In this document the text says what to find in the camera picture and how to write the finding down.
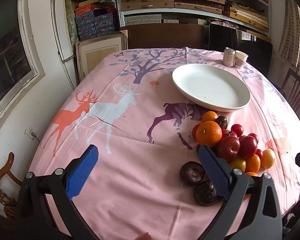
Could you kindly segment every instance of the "white deer print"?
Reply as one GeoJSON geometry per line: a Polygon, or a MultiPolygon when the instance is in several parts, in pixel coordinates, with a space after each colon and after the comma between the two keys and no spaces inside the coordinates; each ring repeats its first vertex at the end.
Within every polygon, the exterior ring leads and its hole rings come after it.
{"type": "MultiPolygon", "coordinates": [[[[93,104],[93,106],[90,108],[89,112],[85,114],[85,116],[82,119],[79,119],[79,121],[84,120],[88,117],[94,117],[101,120],[101,124],[93,131],[93,133],[90,135],[89,138],[87,138],[86,143],[90,144],[91,138],[95,135],[96,132],[98,132],[102,127],[107,127],[107,144],[106,144],[106,150],[108,154],[111,154],[110,147],[109,147],[109,140],[111,135],[111,127],[113,126],[112,123],[114,120],[117,120],[128,108],[128,104],[136,105],[137,102],[134,98],[134,96],[141,95],[142,93],[139,92],[137,87],[135,87],[133,90],[131,89],[132,85],[126,85],[122,87],[122,91],[119,92],[116,89],[117,84],[114,84],[112,86],[114,92],[118,93],[122,98],[117,104],[114,103],[102,103],[102,102],[96,102],[93,104]]],[[[78,132],[77,132],[78,125],[75,126],[74,135],[76,139],[78,139],[78,132]]]]}

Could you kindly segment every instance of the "pink tablecloth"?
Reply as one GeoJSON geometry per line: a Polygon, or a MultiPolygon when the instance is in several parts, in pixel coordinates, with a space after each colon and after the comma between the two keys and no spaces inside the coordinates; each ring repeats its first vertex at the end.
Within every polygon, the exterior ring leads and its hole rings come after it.
{"type": "MultiPolygon", "coordinates": [[[[225,115],[229,127],[259,135],[258,148],[272,148],[269,169],[281,213],[300,198],[300,121],[286,100],[255,68],[221,64],[222,53],[198,49],[135,49],[107,56],[76,88],[47,130],[31,164],[37,176],[65,168],[94,144],[99,161],[74,204],[101,239],[197,239],[221,206],[199,206],[193,188],[183,186],[179,169],[198,161],[191,129],[205,108],[173,85],[172,71],[186,63],[225,69],[245,82],[249,105],[225,115]]],[[[230,233],[243,217],[239,211],[230,233]]],[[[67,232],[52,202],[60,229],[67,232]]]]}

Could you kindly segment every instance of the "patterned curtain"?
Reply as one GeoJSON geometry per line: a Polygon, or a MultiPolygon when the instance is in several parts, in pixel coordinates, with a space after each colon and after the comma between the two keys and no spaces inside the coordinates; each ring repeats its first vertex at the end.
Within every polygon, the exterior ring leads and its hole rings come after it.
{"type": "Polygon", "coordinates": [[[300,15],[295,0],[286,0],[279,54],[293,66],[300,64],[300,15]]]}

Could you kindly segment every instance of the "white plate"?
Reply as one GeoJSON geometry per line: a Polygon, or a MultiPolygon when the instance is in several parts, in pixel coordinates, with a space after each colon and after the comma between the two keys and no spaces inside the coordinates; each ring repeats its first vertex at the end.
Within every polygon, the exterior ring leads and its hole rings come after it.
{"type": "Polygon", "coordinates": [[[251,99],[241,79],[210,65],[182,65],[173,71],[172,80],[185,97],[215,111],[236,111],[247,106],[251,99]]]}

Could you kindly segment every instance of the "metal screw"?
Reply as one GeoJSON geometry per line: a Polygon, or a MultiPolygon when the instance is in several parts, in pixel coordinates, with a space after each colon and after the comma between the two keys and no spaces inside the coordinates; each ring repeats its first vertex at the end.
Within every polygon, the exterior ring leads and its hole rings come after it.
{"type": "Polygon", "coordinates": [[[263,176],[265,176],[266,179],[271,179],[271,175],[268,172],[264,173],[263,176]]]}
{"type": "Polygon", "coordinates": [[[32,175],[33,175],[32,172],[28,172],[28,173],[26,174],[26,178],[27,178],[27,179],[30,179],[30,178],[32,178],[32,175]]]}
{"type": "Polygon", "coordinates": [[[63,169],[62,168],[56,169],[54,171],[54,174],[56,174],[56,175],[61,175],[62,173],[63,173],[63,169]]]}
{"type": "Polygon", "coordinates": [[[234,173],[235,175],[241,175],[241,174],[242,174],[242,171],[239,170],[239,169],[233,169],[233,173],[234,173]]]}

